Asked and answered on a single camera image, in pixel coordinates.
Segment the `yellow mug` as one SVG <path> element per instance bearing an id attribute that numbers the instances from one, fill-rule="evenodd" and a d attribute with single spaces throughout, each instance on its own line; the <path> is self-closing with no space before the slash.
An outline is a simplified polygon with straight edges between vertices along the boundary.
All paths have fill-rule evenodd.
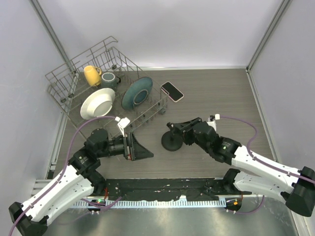
<path id="1" fill-rule="evenodd" d="M 102 70 L 99 67 L 88 65 L 84 68 L 84 76 L 91 87 L 100 85 L 101 74 Z"/>

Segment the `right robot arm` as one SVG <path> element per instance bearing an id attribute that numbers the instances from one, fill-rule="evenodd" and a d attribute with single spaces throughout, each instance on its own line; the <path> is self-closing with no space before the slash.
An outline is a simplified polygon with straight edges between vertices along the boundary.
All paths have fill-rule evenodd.
<path id="1" fill-rule="evenodd" d="M 220 136 L 216 121 L 220 115 L 210 116 L 209 121 L 195 118 L 182 123 L 167 123 L 169 131 L 163 140 L 176 151 L 182 144 L 198 145 L 210 157 L 232 168 L 224 176 L 222 188 L 227 194 L 252 192 L 284 203 L 291 211 L 310 217 L 315 207 L 315 172 L 309 167 L 297 169 L 261 156 L 249 145 Z"/>

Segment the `black phone with pink case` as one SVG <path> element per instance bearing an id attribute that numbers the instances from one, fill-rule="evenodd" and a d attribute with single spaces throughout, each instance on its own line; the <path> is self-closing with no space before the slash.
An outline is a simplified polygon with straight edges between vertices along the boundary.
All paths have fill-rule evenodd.
<path id="1" fill-rule="evenodd" d="M 161 90 L 168 95 L 173 102 L 179 102 L 184 98 L 184 94 L 171 82 L 165 82 L 160 86 Z"/>

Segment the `blue ceramic plate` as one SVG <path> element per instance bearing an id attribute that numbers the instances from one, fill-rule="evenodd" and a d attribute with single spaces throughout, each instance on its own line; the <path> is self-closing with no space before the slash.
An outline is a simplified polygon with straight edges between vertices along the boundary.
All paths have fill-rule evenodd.
<path id="1" fill-rule="evenodd" d="M 142 104 L 149 96 L 153 88 L 153 80 L 150 77 L 142 77 L 133 82 L 126 90 L 122 98 L 122 108 L 133 110 Z"/>

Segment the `black phone stand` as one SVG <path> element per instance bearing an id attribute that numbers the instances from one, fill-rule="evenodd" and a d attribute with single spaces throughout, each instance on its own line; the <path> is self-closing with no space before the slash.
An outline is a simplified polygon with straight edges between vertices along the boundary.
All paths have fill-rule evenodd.
<path id="1" fill-rule="evenodd" d="M 162 135 L 161 144 L 167 151 L 177 151 L 182 147 L 183 140 L 182 137 L 171 137 L 169 130 Z"/>

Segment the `white plate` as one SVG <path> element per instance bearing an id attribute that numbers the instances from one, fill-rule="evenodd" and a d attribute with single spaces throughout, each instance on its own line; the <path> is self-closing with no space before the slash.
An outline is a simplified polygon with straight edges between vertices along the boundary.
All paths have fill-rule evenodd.
<path id="1" fill-rule="evenodd" d="M 85 120 L 107 115 L 115 100 L 115 91 L 111 88 L 102 88 L 93 92 L 83 102 L 80 115 Z"/>

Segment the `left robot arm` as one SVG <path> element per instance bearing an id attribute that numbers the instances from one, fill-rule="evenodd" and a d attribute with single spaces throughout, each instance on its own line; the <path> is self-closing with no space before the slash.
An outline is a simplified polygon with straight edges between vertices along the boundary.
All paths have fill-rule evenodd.
<path id="1" fill-rule="evenodd" d="M 9 207 L 13 228 L 23 236 L 41 236 L 76 201 L 100 196 L 106 188 L 106 179 L 97 171 L 100 159 L 115 155 L 131 161 L 154 156 L 133 133 L 110 140 L 105 129 L 94 130 L 53 180 L 27 201 Z"/>

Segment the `dark grey mug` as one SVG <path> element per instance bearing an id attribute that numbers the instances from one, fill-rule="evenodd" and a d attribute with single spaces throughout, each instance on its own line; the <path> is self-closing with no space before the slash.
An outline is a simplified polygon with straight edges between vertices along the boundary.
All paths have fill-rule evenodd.
<path id="1" fill-rule="evenodd" d="M 101 88 L 116 90 L 121 83 L 121 79 L 111 72 L 105 72 L 101 76 Z"/>

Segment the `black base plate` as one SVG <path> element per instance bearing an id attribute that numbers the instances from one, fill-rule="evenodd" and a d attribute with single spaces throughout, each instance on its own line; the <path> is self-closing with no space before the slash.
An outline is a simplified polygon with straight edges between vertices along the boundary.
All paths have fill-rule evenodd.
<path id="1" fill-rule="evenodd" d="M 240 191 L 224 179 L 216 178 L 134 178 L 106 179 L 92 193 L 110 200 L 122 197 L 124 201 L 177 201 L 185 196 L 188 201 L 217 200 L 225 195 L 250 195 Z"/>

